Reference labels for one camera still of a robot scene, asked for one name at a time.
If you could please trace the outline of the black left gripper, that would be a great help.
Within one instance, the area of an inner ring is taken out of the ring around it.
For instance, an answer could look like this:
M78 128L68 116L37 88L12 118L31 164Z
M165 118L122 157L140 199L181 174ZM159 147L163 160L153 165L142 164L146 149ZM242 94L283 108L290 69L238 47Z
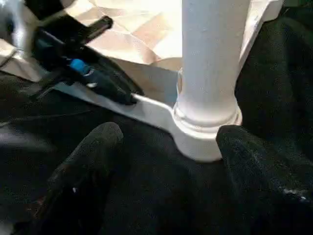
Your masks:
M110 58L87 44L111 29L113 19L103 16L86 26L69 15L35 30L32 55L47 72L70 69L76 81L110 100L134 105L142 88Z

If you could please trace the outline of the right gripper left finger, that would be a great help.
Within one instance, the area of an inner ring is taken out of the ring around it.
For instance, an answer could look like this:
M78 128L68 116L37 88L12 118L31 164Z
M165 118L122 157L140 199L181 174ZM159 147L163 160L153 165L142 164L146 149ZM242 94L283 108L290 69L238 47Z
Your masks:
M122 143L123 133L116 123L94 128L49 178L31 234L98 234Z

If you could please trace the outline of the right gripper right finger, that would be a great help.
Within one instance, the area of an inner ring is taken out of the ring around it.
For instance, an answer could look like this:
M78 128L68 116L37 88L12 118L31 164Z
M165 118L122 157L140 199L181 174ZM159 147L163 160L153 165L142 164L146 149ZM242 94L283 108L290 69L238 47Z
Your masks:
M216 141L249 235L313 232L313 164L280 152L237 125L219 129Z

